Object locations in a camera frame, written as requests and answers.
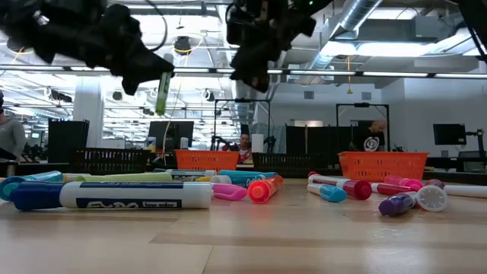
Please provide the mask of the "orange highlighter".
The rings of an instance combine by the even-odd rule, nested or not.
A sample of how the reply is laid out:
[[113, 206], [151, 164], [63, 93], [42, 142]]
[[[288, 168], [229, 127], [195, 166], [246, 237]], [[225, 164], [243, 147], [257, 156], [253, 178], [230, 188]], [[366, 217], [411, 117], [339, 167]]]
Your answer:
[[283, 181], [283, 178], [279, 175], [255, 180], [247, 189], [248, 196], [254, 203], [267, 203], [268, 200], [282, 188]]

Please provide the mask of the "black partition panel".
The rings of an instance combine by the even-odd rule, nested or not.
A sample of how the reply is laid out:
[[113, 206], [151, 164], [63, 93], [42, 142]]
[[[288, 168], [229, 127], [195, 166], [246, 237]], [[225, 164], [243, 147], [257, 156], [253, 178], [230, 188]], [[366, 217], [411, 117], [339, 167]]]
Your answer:
[[48, 162], [68, 163], [75, 149], [85, 148], [88, 140], [88, 120], [54, 120], [48, 122]]

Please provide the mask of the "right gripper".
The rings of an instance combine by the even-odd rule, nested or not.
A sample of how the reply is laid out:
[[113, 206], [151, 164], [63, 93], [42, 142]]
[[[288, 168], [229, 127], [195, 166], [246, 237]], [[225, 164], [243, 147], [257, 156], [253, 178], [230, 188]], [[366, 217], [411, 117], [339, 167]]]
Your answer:
[[[226, 10], [226, 40], [248, 48], [273, 41], [287, 51], [298, 35], [312, 36], [315, 13], [316, 0], [232, 0]], [[282, 68], [284, 51], [265, 65], [257, 51], [238, 51], [231, 61], [231, 78], [266, 93], [274, 79], [269, 70]]]

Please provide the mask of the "black wall monitor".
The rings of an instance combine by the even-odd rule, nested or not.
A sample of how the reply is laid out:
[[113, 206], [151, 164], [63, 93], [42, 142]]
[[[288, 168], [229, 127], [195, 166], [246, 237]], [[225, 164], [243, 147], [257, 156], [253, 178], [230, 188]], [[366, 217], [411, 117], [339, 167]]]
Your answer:
[[436, 145], [465, 145], [466, 129], [463, 124], [434, 124]]

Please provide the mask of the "person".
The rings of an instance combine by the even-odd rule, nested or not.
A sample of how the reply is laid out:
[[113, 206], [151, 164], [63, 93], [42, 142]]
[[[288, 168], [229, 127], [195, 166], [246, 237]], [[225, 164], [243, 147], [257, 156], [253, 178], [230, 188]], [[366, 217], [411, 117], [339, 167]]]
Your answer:
[[6, 116], [4, 102], [4, 94], [0, 91], [0, 159], [20, 161], [26, 144], [24, 127], [21, 122]]
[[222, 147], [223, 151], [238, 151], [239, 158], [238, 164], [246, 164], [252, 159], [252, 149], [250, 143], [250, 135], [248, 133], [242, 133], [240, 136], [240, 142], [233, 145], [226, 144]]
[[359, 127], [352, 137], [349, 148], [352, 151], [383, 151], [385, 147], [384, 131], [387, 129], [387, 121], [379, 119], [373, 121], [367, 127]]

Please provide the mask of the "green dry-erase marker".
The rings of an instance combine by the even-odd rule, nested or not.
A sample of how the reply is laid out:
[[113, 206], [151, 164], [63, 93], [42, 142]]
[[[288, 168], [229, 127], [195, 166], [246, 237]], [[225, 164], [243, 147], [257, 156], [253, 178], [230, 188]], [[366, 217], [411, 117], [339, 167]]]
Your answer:
[[164, 72], [161, 75], [158, 85], [158, 95], [155, 104], [155, 112], [162, 116], [165, 112], [168, 91], [170, 90], [170, 80], [172, 78], [171, 72]]
[[155, 168], [153, 173], [169, 173], [175, 181], [195, 181], [198, 177], [213, 177], [217, 175], [215, 170], [174, 170]]

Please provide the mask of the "light green highlighter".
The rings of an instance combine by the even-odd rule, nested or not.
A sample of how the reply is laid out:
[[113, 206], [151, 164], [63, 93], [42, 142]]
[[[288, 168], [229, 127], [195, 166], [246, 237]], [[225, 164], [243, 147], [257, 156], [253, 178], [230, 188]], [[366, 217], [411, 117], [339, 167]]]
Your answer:
[[141, 174], [111, 174], [111, 175], [82, 175], [74, 181], [81, 182], [171, 182], [169, 173], [141, 173]]

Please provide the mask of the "teal dry-erase marker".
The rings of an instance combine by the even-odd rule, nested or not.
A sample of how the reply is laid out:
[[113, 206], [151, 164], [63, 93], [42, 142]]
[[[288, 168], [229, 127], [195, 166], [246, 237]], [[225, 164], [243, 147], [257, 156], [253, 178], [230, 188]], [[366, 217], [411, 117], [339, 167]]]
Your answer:
[[247, 188], [253, 181], [263, 180], [266, 177], [263, 174], [257, 175], [215, 175], [210, 179], [211, 183], [232, 184]]

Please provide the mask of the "black computer monitor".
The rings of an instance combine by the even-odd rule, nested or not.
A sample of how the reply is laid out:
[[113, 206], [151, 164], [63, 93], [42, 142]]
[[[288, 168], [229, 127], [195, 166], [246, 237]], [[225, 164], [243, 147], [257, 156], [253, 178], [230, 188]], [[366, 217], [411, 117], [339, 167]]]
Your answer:
[[180, 149], [180, 138], [189, 138], [189, 148], [193, 142], [193, 121], [169, 122], [153, 121], [149, 125], [148, 136], [157, 138], [157, 149], [165, 148], [166, 152]]

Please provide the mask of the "wide black partition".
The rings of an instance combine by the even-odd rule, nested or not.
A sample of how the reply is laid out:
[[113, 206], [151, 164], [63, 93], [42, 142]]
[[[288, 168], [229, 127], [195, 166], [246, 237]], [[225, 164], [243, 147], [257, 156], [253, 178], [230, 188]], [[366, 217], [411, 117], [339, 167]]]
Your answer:
[[286, 153], [336, 156], [349, 150], [357, 126], [286, 126]]

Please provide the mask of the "purple white thin marker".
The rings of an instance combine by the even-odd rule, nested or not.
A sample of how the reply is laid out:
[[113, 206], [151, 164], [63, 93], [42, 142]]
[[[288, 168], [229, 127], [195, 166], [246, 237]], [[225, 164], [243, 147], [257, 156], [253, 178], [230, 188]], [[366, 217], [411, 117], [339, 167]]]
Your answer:
[[398, 193], [383, 200], [378, 206], [383, 216], [394, 217], [414, 208], [417, 203], [417, 192]]

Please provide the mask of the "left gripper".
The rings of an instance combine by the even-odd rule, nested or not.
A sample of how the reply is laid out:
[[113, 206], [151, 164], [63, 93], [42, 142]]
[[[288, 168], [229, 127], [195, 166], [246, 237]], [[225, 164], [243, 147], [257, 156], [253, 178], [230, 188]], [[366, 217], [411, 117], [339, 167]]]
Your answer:
[[108, 5], [107, 0], [36, 0], [36, 8], [46, 22], [37, 24], [33, 49], [44, 62], [53, 62], [59, 54], [90, 68], [104, 67], [123, 78], [128, 95], [163, 73], [174, 76], [171, 62], [141, 41], [131, 42], [131, 17], [124, 5]]

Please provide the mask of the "blue dry-erase marker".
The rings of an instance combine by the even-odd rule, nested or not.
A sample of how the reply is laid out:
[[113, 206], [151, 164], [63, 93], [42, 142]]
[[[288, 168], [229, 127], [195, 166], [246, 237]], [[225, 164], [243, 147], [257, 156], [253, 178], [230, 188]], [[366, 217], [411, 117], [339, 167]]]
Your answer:
[[9, 198], [16, 209], [207, 209], [212, 185], [190, 182], [71, 182], [27, 181]]

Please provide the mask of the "orange plastic basket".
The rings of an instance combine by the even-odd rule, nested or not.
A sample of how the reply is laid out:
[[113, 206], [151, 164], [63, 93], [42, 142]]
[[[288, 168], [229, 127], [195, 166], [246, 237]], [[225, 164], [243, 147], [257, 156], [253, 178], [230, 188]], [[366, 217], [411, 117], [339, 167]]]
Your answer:
[[344, 151], [339, 163], [344, 177], [352, 180], [383, 181], [387, 176], [421, 180], [428, 153], [389, 151]]
[[237, 151], [176, 150], [177, 167], [182, 170], [235, 170]]

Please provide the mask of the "pink white thin marker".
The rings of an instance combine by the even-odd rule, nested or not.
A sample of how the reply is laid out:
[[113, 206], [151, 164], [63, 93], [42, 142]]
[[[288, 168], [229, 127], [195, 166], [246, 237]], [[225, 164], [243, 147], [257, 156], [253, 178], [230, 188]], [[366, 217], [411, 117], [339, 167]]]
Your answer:
[[247, 189], [225, 183], [212, 183], [213, 197], [227, 201], [240, 201], [247, 196]]
[[487, 199], [487, 186], [446, 185], [448, 195]]

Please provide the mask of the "dark red marker white end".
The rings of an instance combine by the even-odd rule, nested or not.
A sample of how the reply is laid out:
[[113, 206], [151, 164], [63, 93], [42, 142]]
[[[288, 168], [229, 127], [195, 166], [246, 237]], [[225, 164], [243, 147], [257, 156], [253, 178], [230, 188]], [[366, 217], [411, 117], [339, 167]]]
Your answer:
[[431, 179], [417, 192], [416, 200], [421, 208], [429, 212], [442, 212], [447, 208], [447, 193], [442, 181]]

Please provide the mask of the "white square column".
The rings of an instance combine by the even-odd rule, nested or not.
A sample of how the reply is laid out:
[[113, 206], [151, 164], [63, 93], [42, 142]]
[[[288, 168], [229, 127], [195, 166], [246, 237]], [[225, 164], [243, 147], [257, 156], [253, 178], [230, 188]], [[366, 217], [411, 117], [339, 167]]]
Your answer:
[[103, 109], [106, 92], [102, 89], [101, 77], [77, 77], [73, 120], [88, 120], [87, 147], [97, 148], [103, 138]]

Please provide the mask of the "blue white thin marker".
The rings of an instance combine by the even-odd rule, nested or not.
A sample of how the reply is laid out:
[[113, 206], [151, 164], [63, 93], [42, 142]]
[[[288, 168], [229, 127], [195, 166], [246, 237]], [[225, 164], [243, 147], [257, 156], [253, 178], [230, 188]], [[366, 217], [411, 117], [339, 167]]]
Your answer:
[[307, 191], [318, 195], [321, 199], [328, 202], [342, 202], [347, 199], [347, 193], [337, 186], [309, 183], [307, 185]]

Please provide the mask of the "black aluminium table frame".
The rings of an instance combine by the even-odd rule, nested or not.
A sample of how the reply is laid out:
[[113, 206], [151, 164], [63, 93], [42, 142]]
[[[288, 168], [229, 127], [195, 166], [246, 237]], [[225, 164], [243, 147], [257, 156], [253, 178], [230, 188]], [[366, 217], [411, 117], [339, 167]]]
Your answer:
[[[154, 168], [151, 165], [146, 165], [145, 171], [152, 171]], [[57, 164], [38, 164], [38, 163], [20, 163], [15, 168], [15, 175], [28, 175], [43, 173], [51, 170], [57, 170], [66, 173], [74, 173], [67, 163], [57, 163]], [[254, 171], [252, 165], [238, 165], [237, 170]], [[341, 170], [330, 170], [330, 169], [316, 169], [317, 173], [325, 176], [341, 176]], [[5, 165], [0, 164], [0, 175], [5, 175]], [[301, 170], [294, 173], [289, 173], [290, 178], [305, 178], [305, 176], [310, 172], [310, 170]], [[448, 173], [448, 172], [433, 172], [425, 171], [423, 173], [423, 179], [438, 179], [444, 183], [461, 183], [461, 184], [471, 184], [479, 186], [487, 186], [487, 174], [480, 173]]]

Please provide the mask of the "black plastic basket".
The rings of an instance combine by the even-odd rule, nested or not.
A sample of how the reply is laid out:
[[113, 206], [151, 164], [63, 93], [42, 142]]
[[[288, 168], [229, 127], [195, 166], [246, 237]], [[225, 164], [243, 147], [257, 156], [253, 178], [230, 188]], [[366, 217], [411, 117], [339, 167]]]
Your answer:
[[313, 169], [309, 155], [253, 153], [255, 171], [276, 172], [282, 177], [307, 177]]
[[137, 174], [145, 172], [150, 153], [141, 149], [77, 148], [69, 165], [83, 174]]

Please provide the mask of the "grey office chair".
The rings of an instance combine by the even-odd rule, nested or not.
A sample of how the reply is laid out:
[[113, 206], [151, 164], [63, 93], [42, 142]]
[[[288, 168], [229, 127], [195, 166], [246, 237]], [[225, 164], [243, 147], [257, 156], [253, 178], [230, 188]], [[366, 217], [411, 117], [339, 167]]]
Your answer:
[[457, 171], [487, 174], [487, 152], [461, 151], [457, 157]]

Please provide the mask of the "red dry-erase marker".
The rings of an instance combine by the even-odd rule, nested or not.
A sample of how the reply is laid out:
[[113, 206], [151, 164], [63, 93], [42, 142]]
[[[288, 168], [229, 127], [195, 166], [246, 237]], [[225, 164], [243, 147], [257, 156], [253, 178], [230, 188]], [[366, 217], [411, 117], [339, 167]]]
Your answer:
[[372, 193], [371, 185], [365, 180], [351, 180], [347, 178], [315, 175], [308, 178], [308, 183], [337, 186], [347, 193], [347, 197], [352, 197], [357, 200], [366, 200], [371, 196]]

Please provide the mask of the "black metal gantry frame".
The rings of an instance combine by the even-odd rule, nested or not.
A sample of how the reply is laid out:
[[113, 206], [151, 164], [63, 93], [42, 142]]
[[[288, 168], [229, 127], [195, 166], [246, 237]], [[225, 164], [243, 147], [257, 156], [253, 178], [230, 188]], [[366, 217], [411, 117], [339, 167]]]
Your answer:
[[338, 128], [340, 125], [339, 125], [339, 118], [340, 118], [340, 115], [339, 114], [339, 108], [340, 107], [354, 107], [354, 108], [368, 108], [368, 107], [374, 107], [377, 111], [378, 110], [378, 107], [384, 107], [385, 110], [386, 110], [386, 114], [384, 115], [383, 113], [383, 116], [386, 118], [386, 121], [387, 121], [387, 140], [386, 140], [386, 143], [387, 143], [387, 151], [391, 151], [391, 144], [390, 144], [390, 129], [389, 129], [389, 125], [390, 125], [390, 107], [389, 107], [389, 104], [370, 104], [370, 103], [367, 103], [367, 102], [361, 102], [361, 103], [353, 103], [353, 104], [336, 104], [335, 106], [335, 111], [336, 111], [336, 127]]
[[237, 103], [237, 104], [266, 103], [267, 107], [263, 107], [263, 109], [267, 111], [268, 123], [271, 123], [271, 100], [248, 99], [248, 98], [243, 98], [243, 97], [236, 98], [236, 99], [216, 99], [215, 104], [214, 104], [214, 109], [213, 109], [214, 116], [213, 116], [212, 138], [211, 138], [211, 145], [210, 145], [211, 151], [217, 151], [218, 150], [218, 146], [216, 145], [217, 144], [217, 142], [216, 142], [216, 139], [217, 139], [216, 126], [217, 126], [217, 117], [218, 117], [217, 112], [220, 110], [218, 108], [219, 102], [224, 102], [224, 105], [226, 105], [229, 102]]

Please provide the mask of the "suspended linear light rail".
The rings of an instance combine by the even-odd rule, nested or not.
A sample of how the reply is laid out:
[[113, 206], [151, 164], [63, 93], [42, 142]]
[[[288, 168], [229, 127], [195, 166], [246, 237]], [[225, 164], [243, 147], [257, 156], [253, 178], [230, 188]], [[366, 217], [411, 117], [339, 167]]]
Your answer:
[[[82, 66], [54, 66], [54, 65], [0, 65], [0, 71], [48, 72], [48, 73], [85, 73], [92, 75], [109, 75], [106, 68], [88, 68]], [[230, 75], [233, 68], [193, 68], [176, 67], [173, 71], [178, 75]], [[359, 78], [434, 78], [460, 80], [487, 80], [487, 74], [474, 73], [438, 73], [438, 72], [376, 72], [376, 71], [348, 71], [348, 70], [304, 70], [304, 69], [269, 69], [270, 75], [292, 76], [346, 76]]]

